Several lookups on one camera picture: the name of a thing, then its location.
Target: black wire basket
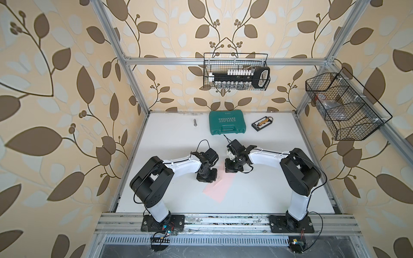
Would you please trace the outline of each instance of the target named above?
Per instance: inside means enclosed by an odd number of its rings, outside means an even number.
[[[204,53],[204,89],[266,90],[267,54]]]
[[[306,92],[335,140],[361,141],[393,116],[355,77],[365,95],[352,88],[347,76],[351,73],[343,69],[306,80]],[[385,115],[375,111],[379,109]]]

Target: floral wallpaper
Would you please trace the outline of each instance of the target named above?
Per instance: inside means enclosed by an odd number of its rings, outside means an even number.
[[[0,256],[78,258],[144,116],[88,1],[0,15]]]
[[[203,86],[197,66],[133,66],[133,72],[153,111],[291,111],[304,93],[304,82],[315,76],[314,66],[270,66],[267,90],[218,90]]]
[[[194,57],[196,52],[323,58],[351,0],[103,0],[131,57]]]
[[[413,144],[413,2],[372,0],[341,48],[346,67],[394,116],[391,123]],[[300,116],[331,186],[354,214],[370,253],[378,258],[413,257],[413,169],[380,131],[364,141],[335,141],[317,109]]]
[[[365,84],[393,115],[389,123],[413,145],[413,2],[372,3],[335,61]]]

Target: pink paper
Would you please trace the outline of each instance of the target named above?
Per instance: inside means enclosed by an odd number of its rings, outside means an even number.
[[[225,173],[225,163],[221,162],[216,180],[208,184],[203,193],[219,203],[222,202],[233,183],[234,177],[235,173]]]

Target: white table surface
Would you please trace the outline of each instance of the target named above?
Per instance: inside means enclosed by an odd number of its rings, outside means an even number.
[[[251,124],[264,116],[272,116],[274,122],[257,132]],[[291,113],[245,113],[245,134],[227,134],[245,147],[258,147],[291,151],[308,150]],[[207,139],[219,155],[218,178],[214,183],[198,182],[196,173],[173,177],[163,201],[172,213],[285,213],[290,205],[291,188],[281,169],[265,165],[253,165],[249,174],[225,173],[224,160],[227,140],[223,135],[211,135],[207,113],[152,113],[129,172],[116,212],[143,212],[142,204],[133,202],[129,183],[152,156],[160,159],[178,159],[195,151],[198,143]],[[198,151],[206,151],[203,141]],[[309,211],[334,213],[324,187],[318,188],[311,198]]]

